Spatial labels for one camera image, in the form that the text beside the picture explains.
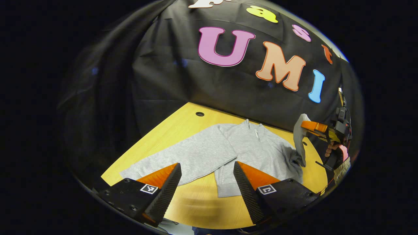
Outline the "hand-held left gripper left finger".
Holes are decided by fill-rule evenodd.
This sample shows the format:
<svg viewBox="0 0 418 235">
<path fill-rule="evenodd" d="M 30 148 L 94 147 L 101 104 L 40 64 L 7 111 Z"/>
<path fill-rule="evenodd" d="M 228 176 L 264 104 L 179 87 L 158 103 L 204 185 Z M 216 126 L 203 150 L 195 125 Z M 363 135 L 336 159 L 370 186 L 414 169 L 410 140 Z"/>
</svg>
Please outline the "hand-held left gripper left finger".
<svg viewBox="0 0 418 235">
<path fill-rule="evenodd" d="M 138 180 L 120 180 L 97 195 L 131 219 L 157 227 L 163 221 L 181 177 L 181 164 L 174 163 Z"/>
</svg>

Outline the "gray sweatshirt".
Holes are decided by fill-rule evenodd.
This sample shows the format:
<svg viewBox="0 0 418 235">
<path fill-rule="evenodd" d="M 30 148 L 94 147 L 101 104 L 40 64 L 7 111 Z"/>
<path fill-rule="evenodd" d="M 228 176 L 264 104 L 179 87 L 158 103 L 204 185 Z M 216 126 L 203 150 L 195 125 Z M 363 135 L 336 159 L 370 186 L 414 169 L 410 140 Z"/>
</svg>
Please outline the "gray sweatshirt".
<svg viewBox="0 0 418 235">
<path fill-rule="evenodd" d="M 180 163 L 179 186 L 211 173 L 215 175 L 219 198 L 241 195 L 234 177 L 234 163 L 245 163 L 278 180 L 292 178 L 303 183 L 305 159 L 288 141 L 262 124 L 249 120 L 240 124 L 221 123 L 148 156 L 120 172 L 138 180 L 174 163 Z"/>
</svg>

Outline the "black backdrop cloth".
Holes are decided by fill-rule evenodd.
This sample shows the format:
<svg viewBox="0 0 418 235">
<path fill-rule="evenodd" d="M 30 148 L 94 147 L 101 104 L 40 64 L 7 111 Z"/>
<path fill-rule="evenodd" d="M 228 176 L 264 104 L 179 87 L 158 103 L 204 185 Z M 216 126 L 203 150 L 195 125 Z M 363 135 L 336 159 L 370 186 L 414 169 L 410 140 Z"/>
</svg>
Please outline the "black backdrop cloth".
<svg viewBox="0 0 418 235">
<path fill-rule="evenodd" d="M 360 152 L 364 100 L 339 49 L 264 0 L 160 0 L 85 48 L 58 103 L 63 156 L 86 184 L 188 102 L 287 131 L 300 113 L 329 122 L 341 87 Z"/>
</svg>

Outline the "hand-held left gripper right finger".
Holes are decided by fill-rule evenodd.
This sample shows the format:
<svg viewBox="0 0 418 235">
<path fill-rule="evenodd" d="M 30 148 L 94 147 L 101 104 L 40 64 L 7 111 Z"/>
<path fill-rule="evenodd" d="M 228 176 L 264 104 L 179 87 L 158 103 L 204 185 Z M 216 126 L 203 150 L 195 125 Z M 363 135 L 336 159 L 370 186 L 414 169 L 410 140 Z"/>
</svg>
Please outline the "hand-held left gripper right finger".
<svg viewBox="0 0 418 235">
<path fill-rule="evenodd" d="M 257 226 L 282 224 L 305 212 L 320 197 L 293 178 L 278 180 L 243 162 L 236 161 L 233 172 Z"/>
</svg>

